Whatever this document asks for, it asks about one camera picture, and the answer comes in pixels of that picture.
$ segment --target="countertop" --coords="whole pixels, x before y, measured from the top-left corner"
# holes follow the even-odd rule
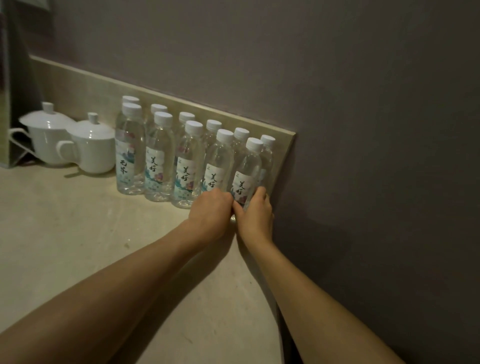
[[[117,192],[113,174],[0,168],[0,331],[188,216]],[[282,362],[275,303],[234,229],[162,290],[111,363]]]

